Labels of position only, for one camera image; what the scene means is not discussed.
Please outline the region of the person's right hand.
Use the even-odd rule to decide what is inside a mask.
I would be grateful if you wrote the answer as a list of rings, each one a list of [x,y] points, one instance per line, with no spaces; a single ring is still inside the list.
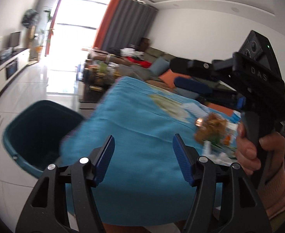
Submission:
[[[261,162],[257,158],[257,149],[256,146],[246,138],[246,129],[243,123],[239,124],[237,131],[237,151],[235,156],[244,169],[244,172],[246,172],[248,176],[251,176],[255,171],[261,168]],[[272,153],[271,163],[267,173],[267,178],[272,178],[284,166],[285,138],[281,134],[273,132],[270,135],[260,138],[259,142],[265,151]]]

